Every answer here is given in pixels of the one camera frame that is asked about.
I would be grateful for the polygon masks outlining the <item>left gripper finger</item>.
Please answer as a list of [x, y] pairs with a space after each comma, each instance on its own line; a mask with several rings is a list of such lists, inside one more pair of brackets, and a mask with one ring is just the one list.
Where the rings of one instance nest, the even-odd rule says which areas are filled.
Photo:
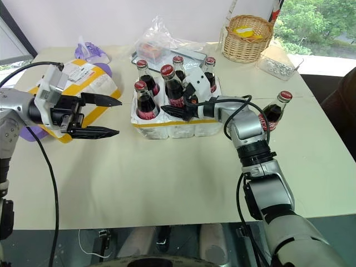
[[74, 127], [70, 129], [70, 136], [73, 139], [97, 140], [112, 137], [119, 133], [117, 130], [101, 126]]
[[81, 93], [80, 96], [82, 105], [93, 104], [98, 107], [114, 107], [121, 106], [122, 102], [108, 95], [101, 95], [96, 93]]

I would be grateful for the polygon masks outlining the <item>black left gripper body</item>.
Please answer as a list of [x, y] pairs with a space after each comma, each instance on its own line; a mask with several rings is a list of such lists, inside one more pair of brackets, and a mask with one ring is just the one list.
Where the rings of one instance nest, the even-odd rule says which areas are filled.
[[84, 114], [81, 112], [85, 102], [76, 96], [62, 95], [53, 108], [51, 108], [51, 119], [62, 133], [75, 134], [82, 128]]

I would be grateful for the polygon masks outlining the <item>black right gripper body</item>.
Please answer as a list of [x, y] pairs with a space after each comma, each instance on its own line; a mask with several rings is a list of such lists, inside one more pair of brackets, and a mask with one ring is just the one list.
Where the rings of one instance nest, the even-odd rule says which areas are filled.
[[202, 106], [199, 106], [199, 99], [196, 96], [184, 97], [182, 119], [190, 121], [192, 118], [204, 118]]

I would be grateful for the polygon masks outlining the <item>cola bottle red cap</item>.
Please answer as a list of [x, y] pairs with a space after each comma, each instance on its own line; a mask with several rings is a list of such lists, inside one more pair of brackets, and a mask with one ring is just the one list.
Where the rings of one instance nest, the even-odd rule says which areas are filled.
[[267, 132], [267, 126], [269, 126], [270, 131], [273, 131], [276, 128], [283, 116], [286, 105], [292, 98], [293, 95], [289, 91], [281, 91], [276, 99], [263, 109], [266, 119], [261, 113], [258, 115], [261, 126], [265, 132]]
[[139, 72], [139, 80], [142, 80], [146, 83], [147, 88], [151, 91], [153, 96], [158, 95], [160, 87], [151, 75], [148, 63], [145, 60], [138, 60], [136, 66]]
[[178, 55], [174, 56], [172, 59], [172, 63], [177, 77], [180, 79], [180, 81], [183, 81], [186, 77], [183, 57]]
[[183, 99], [184, 89], [180, 79], [176, 75], [174, 67], [172, 65], [163, 65], [160, 72], [165, 81], [165, 92], [169, 104], [174, 107], [183, 108], [185, 106]]
[[147, 84], [139, 80], [135, 82], [134, 88], [137, 95], [136, 114], [138, 117], [142, 120], [155, 119], [160, 111], [150, 90], [148, 90]]
[[213, 57], [206, 57], [203, 68], [203, 73], [210, 83], [211, 93], [214, 93], [217, 88], [215, 79], [215, 63], [216, 59]]

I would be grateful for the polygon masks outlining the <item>white foam crate yellow tape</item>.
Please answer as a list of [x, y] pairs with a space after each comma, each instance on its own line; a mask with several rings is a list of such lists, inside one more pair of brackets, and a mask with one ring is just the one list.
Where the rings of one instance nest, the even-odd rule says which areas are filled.
[[165, 90], [160, 89], [152, 96], [157, 109], [143, 111], [138, 108], [138, 93], [133, 93], [131, 104], [131, 124], [146, 139], [160, 140], [167, 138], [191, 138], [212, 136], [218, 133], [223, 125], [212, 118], [192, 118], [184, 121], [173, 117], [162, 110], [162, 106], [169, 105], [170, 100]]

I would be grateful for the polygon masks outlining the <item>clear plastic box of washers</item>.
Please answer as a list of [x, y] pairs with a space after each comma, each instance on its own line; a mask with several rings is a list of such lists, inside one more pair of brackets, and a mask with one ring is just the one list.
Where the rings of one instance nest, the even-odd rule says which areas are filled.
[[288, 81], [303, 62], [302, 56], [287, 54], [278, 46], [269, 46], [260, 54], [256, 67], [280, 80]]

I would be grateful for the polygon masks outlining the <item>clear tray dark rim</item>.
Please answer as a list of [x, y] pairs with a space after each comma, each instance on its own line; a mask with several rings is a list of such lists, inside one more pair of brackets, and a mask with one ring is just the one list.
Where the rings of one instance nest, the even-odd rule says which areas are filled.
[[139, 60], [146, 60], [150, 70], [154, 72], [160, 72], [160, 69], [163, 65], [172, 64], [172, 59], [174, 56], [183, 57], [184, 70], [189, 70], [193, 67], [201, 67], [204, 64], [205, 58], [207, 57], [206, 54], [201, 52], [179, 48], [176, 50], [164, 52], [164, 55], [156, 62], [155, 60], [149, 61], [148, 58], [139, 55], [135, 51], [131, 55], [131, 63], [135, 65]]

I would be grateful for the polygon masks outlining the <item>red packaged item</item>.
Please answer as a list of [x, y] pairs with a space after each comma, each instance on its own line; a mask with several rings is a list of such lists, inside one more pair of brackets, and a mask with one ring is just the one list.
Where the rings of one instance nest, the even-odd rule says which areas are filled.
[[140, 43], [137, 47], [137, 54], [148, 60], [158, 60], [162, 57], [163, 49], [152, 43]]

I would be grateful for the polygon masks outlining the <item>clear crumpled plastic bag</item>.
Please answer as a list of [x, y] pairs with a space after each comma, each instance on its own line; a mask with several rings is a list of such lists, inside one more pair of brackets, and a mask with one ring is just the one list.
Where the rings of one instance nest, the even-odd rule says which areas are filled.
[[135, 42], [135, 51], [137, 51], [137, 47], [140, 43], [152, 43], [160, 46], [163, 49], [162, 56], [164, 55], [164, 52], [179, 48], [203, 53], [203, 48], [205, 47], [204, 43], [174, 38], [165, 26], [164, 20], [159, 16], [152, 20], [151, 26], [149, 26], [142, 36]]

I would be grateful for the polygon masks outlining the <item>woven wicker basket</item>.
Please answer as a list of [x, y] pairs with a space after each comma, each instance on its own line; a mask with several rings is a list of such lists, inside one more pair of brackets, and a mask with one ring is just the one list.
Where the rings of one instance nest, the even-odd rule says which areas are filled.
[[[255, 33], [262, 35], [262, 39], [241, 38], [233, 32], [233, 28], [238, 26], [252, 27]], [[262, 51], [268, 47], [273, 36], [273, 24], [252, 15], [233, 17], [226, 30], [227, 34], [223, 41], [222, 53], [227, 59], [238, 63], [257, 61]]]

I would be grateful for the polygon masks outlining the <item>yellow item in basket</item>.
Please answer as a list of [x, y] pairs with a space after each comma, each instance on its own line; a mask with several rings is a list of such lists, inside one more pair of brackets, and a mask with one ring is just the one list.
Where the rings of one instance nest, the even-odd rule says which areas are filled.
[[248, 26], [234, 27], [233, 32], [241, 38], [262, 39], [262, 35], [255, 33], [254, 29]]

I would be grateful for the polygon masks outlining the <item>black clamp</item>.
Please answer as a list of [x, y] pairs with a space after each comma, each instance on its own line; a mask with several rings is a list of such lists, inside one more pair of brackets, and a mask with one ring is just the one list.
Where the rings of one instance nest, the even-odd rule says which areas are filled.
[[106, 252], [110, 248], [111, 232], [109, 229], [98, 231], [98, 237], [95, 238], [93, 244], [93, 253], [98, 254], [101, 258], [106, 256]]

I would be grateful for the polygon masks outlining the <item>red white black banner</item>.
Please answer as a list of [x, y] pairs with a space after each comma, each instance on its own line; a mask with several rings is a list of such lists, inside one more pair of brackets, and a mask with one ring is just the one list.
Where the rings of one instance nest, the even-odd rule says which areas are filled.
[[273, 6], [269, 18], [269, 22], [274, 24], [275, 21], [277, 20], [280, 10], [283, 6], [284, 0], [273, 0]]

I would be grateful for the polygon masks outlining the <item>dark brown object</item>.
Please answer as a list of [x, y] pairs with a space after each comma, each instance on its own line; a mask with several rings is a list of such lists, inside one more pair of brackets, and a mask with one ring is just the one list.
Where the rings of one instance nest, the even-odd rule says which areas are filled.
[[356, 161], [356, 67], [341, 79], [321, 107]]

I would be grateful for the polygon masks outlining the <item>black window frame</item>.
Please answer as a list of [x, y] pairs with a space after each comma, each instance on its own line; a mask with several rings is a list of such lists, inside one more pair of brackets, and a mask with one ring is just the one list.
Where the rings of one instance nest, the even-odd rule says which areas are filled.
[[9, 10], [4, 5], [3, 1], [0, 0], [0, 17], [4, 23], [9, 27], [11, 32], [19, 40], [20, 44], [30, 53], [30, 55], [35, 58], [38, 53], [35, 48], [32, 46], [30, 41], [27, 39], [17, 22], [14, 20]]

